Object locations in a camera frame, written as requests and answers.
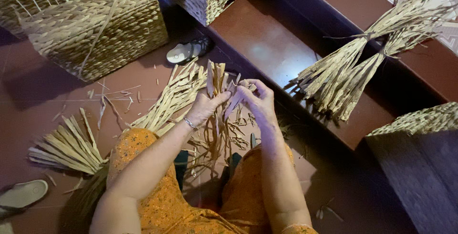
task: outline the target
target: brown tiled floor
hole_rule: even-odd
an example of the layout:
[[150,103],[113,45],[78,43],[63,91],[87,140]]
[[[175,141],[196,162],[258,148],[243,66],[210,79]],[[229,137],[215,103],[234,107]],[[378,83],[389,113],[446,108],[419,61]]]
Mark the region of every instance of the brown tiled floor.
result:
[[[110,90],[98,83],[84,85],[60,67],[39,56],[28,41],[0,46],[0,187],[36,178],[49,182],[43,174],[45,169],[31,165],[26,154],[27,149],[33,146],[33,140],[49,133],[62,122],[61,119],[51,122],[51,119],[64,104],[66,117],[71,114],[79,115],[80,107],[87,111],[101,154],[108,155],[116,143],[116,138],[112,137],[119,135],[125,126],[122,121],[117,120],[108,106],[102,118],[101,129],[97,130],[100,96],[88,99],[87,91],[94,89],[95,94],[106,94],[141,85],[132,90],[134,104],[126,114],[124,111],[129,104],[129,98],[112,99],[123,120],[132,122],[140,117],[139,113],[144,114],[156,102],[169,78],[172,69],[165,63],[167,51],[175,46],[177,40],[189,40],[199,35],[192,27],[178,27],[170,34],[169,44],[99,80]],[[214,62],[232,63],[218,48],[200,62],[204,62],[206,58]],[[156,79],[159,79],[159,85],[156,84]],[[137,102],[136,91],[141,91],[142,103]],[[278,109],[284,124],[297,123],[291,115],[281,108]],[[246,140],[249,140],[251,132],[257,137],[260,136],[256,127],[243,127],[243,131],[247,134]],[[352,155],[332,138],[324,136],[322,131],[298,125],[292,128],[287,143],[293,149],[296,171],[306,195],[313,224],[320,233],[414,232],[380,172],[360,167]],[[246,152],[233,147],[234,152],[241,155]],[[221,173],[222,169],[223,166],[217,164],[217,172]],[[55,179],[57,186],[54,187],[49,182],[49,193],[42,201],[25,213],[10,218],[17,234],[59,232],[58,216],[70,196],[63,195],[62,192],[70,190],[77,183],[79,175],[67,173],[64,177],[61,172],[51,169],[46,172]],[[184,195],[193,206],[216,208],[217,188],[217,181],[210,180],[209,170],[204,170],[197,178],[186,180]],[[335,199],[330,207],[344,222],[340,222],[327,211],[323,220],[313,216],[332,197]]]

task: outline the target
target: tied straw bundle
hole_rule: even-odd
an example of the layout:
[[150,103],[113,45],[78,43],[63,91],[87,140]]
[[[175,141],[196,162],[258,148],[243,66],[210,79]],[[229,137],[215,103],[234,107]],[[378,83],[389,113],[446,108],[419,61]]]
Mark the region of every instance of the tied straw bundle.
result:
[[41,149],[29,148],[29,160],[45,166],[77,170],[89,175],[94,175],[100,170],[108,159],[102,159],[100,156],[84,109],[80,108],[80,112],[90,141],[73,115],[69,119],[62,116],[67,128],[59,125],[57,130],[45,135],[42,141],[36,141],[35,143]]
[[[315,99],[318,111],[323,113],[330,111],[333,118],[348,120],[364,86],[372,78],[376,68],[385,57],[392,57],[392,54],[413,48],[416,44],[427,39],[425,36],[434,36],[432,27],[439,26],[444,22],[444,18],[456,6],[445,5],[445,1],[439,6],[431,7],[428,4],[429,1],[404,0],[397,3],[363,34],[352,36],[357,38],[306,68],[291,82],[298,84],[301,92],[305,93],[304,99],[312,97]],[[395,39],[390,38],[390,43],[387,43],[390,47],[383,49],[383,53],[378,53],[375,57],[368,59],[369,61],[366,60],[365,67],[356,66],[363,48],[369,40],[388,35],[397,37]]]

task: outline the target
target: floor tile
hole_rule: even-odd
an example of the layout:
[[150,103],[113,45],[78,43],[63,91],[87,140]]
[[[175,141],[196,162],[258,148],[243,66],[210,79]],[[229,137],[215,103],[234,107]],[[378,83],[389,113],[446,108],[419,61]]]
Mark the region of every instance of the floor tile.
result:
[[61,207],[28,209],[11,218],[15,234],[58,234]]

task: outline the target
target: finger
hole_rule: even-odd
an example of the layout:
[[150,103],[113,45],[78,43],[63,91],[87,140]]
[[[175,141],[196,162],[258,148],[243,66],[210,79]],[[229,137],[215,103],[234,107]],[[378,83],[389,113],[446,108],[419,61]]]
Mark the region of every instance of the finger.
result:
[[235,94],[239,94],[239,96],[241,96],[248,103],[255,102],[259,99],[253,94],[253,92],[249,91],[248,88],[244,86],[237,86],[237,91]]
[[240,85],[248,86],[249,84],[254,84],[256,90],[259,92],[261,98],[265,98],[272,90],[262,83],[259,79],[244,79],[239,82]]
[[210,100],[210,102],[212,103],[212,107],[217,108],[223,102],[226,102],[227,100],[229,100],[231,96],[232,96],[232,93],[230,91],[225,91],[225,92],[222,92],[221,94],[218,94],[217,96],[215,96],[215,98]]
[[236,108],[236,106],[240,102],[240,99],[241,97],[239,94],[237,95],[237,93],[229,99],[228,105],[224,112],[224,117],[223,117],[224,120],[226,120],[229,117],[229,114],[231,114],[232,111]]

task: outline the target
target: slipper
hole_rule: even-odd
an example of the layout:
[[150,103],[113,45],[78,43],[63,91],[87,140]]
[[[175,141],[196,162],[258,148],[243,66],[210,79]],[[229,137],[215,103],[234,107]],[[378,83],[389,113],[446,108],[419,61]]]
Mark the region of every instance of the slipper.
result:
[[201,37],[189,43],[177,44],[174,49],[167,53],[167,60],[173,64],[185,64],[197,56],[207,54],[214,46],[209,37]]
[[20,213],[48,192],[48,183],[42,179],[13,184],[0,190],[0,219]]

